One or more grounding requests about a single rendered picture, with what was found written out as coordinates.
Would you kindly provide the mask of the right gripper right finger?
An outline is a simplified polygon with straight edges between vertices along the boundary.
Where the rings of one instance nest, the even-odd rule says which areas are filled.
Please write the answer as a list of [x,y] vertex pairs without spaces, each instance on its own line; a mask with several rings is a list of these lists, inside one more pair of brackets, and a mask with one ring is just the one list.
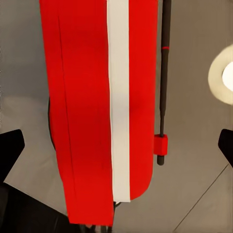
[[233,167],[233,131],[227,129],[221,131],[218,147]]

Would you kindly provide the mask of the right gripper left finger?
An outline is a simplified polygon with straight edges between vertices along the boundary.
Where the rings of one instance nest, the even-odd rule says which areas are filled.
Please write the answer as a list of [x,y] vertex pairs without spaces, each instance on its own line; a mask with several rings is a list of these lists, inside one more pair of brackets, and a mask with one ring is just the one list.
[[0,186],[25,147],[20,129],[0,134]]

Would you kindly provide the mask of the radio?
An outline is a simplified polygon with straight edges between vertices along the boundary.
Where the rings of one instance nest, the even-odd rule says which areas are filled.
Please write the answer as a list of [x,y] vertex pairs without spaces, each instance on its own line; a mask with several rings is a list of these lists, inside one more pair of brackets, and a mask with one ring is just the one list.
[[154,134],[158,0],[39,0],[49,131],[69,223],[112,233],[115,208],[164,165],[171,0],[163,0],[160,134]]

